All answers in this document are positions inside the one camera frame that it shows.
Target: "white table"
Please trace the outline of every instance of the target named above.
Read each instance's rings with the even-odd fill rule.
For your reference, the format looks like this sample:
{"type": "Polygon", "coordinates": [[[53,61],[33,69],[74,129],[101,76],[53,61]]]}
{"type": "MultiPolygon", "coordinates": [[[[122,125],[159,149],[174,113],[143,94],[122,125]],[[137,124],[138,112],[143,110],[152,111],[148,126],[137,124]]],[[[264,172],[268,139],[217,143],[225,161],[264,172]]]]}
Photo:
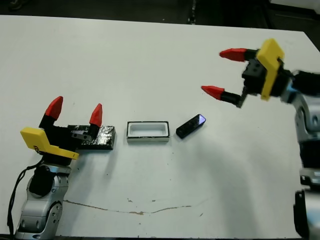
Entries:
{"type": "MultiPolygon", "coordinates": [[[[303,32],[0,16],[0,233],[9,232],[18,173],[40,159],[20,130],[38,127],[61,95],[57,125],[85,125],[102,103],[117,137],[113,151],[85,152],[71,164],[58,236],[298,237],[294,108],[249,96],[237,109],[200,88],[240,93],[245,64],[218,53],[257,49],[268,38],[284,49],[287,69],[320,72],[320,53],[303,32]],[[207,122],[179,140],[175,129],[197,113],[207,122]],[[171,139],[129,145],[127,121],[169,121],[171,139]]],[[[15,226],[31,176],[17,190],[15,226]]]]}

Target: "black cable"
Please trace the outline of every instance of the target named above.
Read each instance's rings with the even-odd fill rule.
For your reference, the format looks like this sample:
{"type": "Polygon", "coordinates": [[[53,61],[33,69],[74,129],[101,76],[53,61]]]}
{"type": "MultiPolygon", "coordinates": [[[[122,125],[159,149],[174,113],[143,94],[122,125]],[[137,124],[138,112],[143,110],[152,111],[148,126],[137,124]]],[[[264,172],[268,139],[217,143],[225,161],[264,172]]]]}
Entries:
{"type": "Polygon", "coordinates": [[[6,225],[9,227],[11,240],[14,239],[14,221],[12,219],[12,208],[14,207],[14,203],[15,203],[17,187],[18,187],[19,183],[21,182],[21,180],[25,177],[26,172],[28,170],[37,168],[40,164],[42,164],[42,162],[43,162],[43,160],[41,159],[37,164],[27,166],[26,169],[24,169],[22,172],[20,172],[20,174],[15,182],[15,185],[14,185],[11,197],[10,197],[10,201],[9,201],[8,216],[7,216],[7,222],[6,222],[6,225]]]}

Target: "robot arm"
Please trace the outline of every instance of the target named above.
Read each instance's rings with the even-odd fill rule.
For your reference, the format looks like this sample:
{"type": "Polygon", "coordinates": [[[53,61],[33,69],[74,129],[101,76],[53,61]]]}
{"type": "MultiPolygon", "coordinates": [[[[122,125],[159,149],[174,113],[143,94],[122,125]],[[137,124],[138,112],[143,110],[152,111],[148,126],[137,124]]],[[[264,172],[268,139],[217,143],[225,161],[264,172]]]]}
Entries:
{"type": "Polygon", "coordinates": [[[42,155],[36,165],[27,167],[18,177],[10,198],[7,225],[10,238],[25,240],[54,239],[62,215],[63,199],[68,190],[69,167],[75,152],[85,141],[95,140],[102,124],[102,105],[94,109],[87,131],[75,131],[69,127],[55,126],[62,109],[63,97],[51,102],[45,111],[39,128],[25,127],[21,135],[28,148],[42,155]],[[35,169],[29,180],[26,192],[27,200],[21,212],[19,226],[14,236],[11,210],[15,201],[16,188],[25,172],[35,169]]]}
{"type": "Polygon", "coordinates": [[[294,225],[303,238],[320,239],[320,74],[284,69],[284,52],[274,39],[261,49],[231,48],[220,56],[245,62],[242,94],[216,86],[201,88],[215,99],[241,108],[247,95],[261,95],[268,101],[279,97],[295,107],[295,128],[300,146],[300,182],[305,189],[295,193],[294,225]]]}

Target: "brown stain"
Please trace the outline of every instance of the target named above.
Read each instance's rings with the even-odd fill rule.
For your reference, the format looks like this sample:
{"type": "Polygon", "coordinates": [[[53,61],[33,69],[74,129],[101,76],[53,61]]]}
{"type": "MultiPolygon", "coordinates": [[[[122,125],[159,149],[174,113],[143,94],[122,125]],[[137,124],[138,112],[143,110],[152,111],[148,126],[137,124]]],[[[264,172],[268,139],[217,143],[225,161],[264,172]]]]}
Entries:
{"type": "Polygon", "coordinates": [[[68,203],[68,204],[75,204],[75,205],[79,205],[79,206],[83,206],[83,207],[87,207],[87,208],[92,208],[92,209],[99,209],[99,210],[103,210],[103,211],[109,211],[109,212],[113,212],[113,213],[122,213],[122,214],[136,214],[136,215],[140,215],[143,216],[144,214],[156,214],[162,211],[166,211],[166,210],[171,210],[171,209],[181,209],[181,208],[191,208],[191,205],[185,205],[185,206],[174,206],[174,207],[166,207],[157,211],[152,211],[152,212],[147,212],[147,211],[119,211],[119,210],[110,210],[107,208],[102,208],[102,207],[97,207],[97,206],[91,206],[91,205],[87,205],[87,204],[82,204],[82,203],[78,203],[78,202],[74,202],[74,201],[69,201],[69,200],[63,200],[64,202],[68,203]]]}
{"type": "Polygon", "coordinates": [[[145,214],[143,211],[141,211],[141,212],[130,211],[129,213],[130,213],[130,214],[137,214],[137,215],[143,215],[143,214],[145,214]]]}
{"type": "Polygon", "coordinates": [[[156,214],[156,213],[159,213],[159,212],[162,212],[162,211],[165,211],[165,210],[170,210],[170,209],[181,209],[181,208],[191,208],[192,206],[190,205],[187,205],[187,206],[173,206],[173,207],[166,207],[164,209],[160,209],[158,211],[152,211],[150,212],[151,214],[156,214]]]}

